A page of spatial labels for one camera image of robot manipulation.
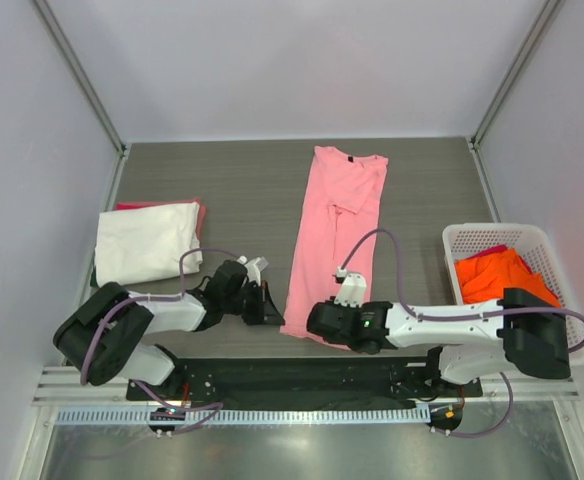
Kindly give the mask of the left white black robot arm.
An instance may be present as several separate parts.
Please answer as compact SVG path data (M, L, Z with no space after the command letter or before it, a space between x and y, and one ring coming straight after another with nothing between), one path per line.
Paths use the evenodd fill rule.
M139 294L116 282L100 287L55 332L54 347L80 372L80 382L102 386L121 376L165 399L177 397L187 382L185 366L147 335L195 333L227 315L248 326L282 326L284 318L261 272L263 257L226 260L199 285L172 295Z

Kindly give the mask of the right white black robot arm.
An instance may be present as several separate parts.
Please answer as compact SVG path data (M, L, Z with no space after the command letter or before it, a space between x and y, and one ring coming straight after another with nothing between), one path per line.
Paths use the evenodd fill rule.
M422 379L439 396L492 373L516 370L543 380L571 375L565 312L517 288L500 299L464 305L324 301L312 308L307 329L328 343L370 355L438 347L438 361L425 367Z

